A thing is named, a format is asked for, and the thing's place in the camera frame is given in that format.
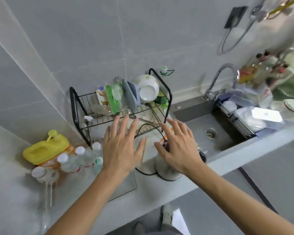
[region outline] forearm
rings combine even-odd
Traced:
[[[294,234],[294,225],[204,165],[188,177],[232,219],[244,234]]]
[[[87,234],[108,198],[125,175],[102,170],[89,188],[47,231],[47,235]]]

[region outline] faucet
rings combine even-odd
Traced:
[[[212,88],[217,80],[217,78],[219,77],[220,73],[222,72],[223,69],[225,68],[231,68],[234,78],[233,78],[233,85],[232,88],[235,89],[236,88],[236,84],[239,81],[239,70],[234,66],[234,64],[232,63],[225,63],[223,64],[219,70],[217,71],[216,75],[214,76],[212,83],[210,84],[210,87],[208,87],[208,89],[206,90],[205,94],[202,96],[202,98],[206,101],[209,100],[214,100],[216,98],[218,98],[219,96],[219,92],[216,95],[212,94]]]

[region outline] shoe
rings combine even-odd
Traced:
[[[144,235],[145,227],[142,223],[138,222],[133,228],[133,235]]]
[[[161,206],[161,214],[162,214],[162,223],[167,225],[172,225],[173,211],[171,209],[170,204],[165,204]]]

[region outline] yellow bottle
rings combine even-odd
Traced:
[[[23,151],[23,157],[41,167],[56,168],[59,166],[57,157],[61,153],[70,153],[73,146],[66,137],[58,134],[56,130],[48,132],[49,138],[46,141],[38,142]]]

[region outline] kitchen sink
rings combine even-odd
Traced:
[[[214,101],[196,97],[171,106],[170,114],[192,130],[199,149],[209,158],[227,150],[246,137],[231,123]]]

